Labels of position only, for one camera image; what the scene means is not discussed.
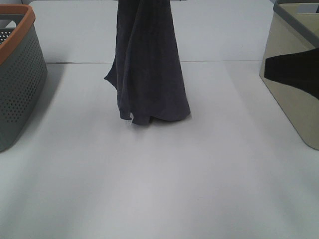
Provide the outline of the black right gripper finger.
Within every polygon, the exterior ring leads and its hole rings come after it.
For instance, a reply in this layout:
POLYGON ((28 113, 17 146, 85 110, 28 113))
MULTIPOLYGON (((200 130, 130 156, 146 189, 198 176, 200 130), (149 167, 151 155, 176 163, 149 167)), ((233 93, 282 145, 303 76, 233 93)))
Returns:
POLYGON ((265 78, 319 96, 319 50, 317 48, 265 60, 265 78))

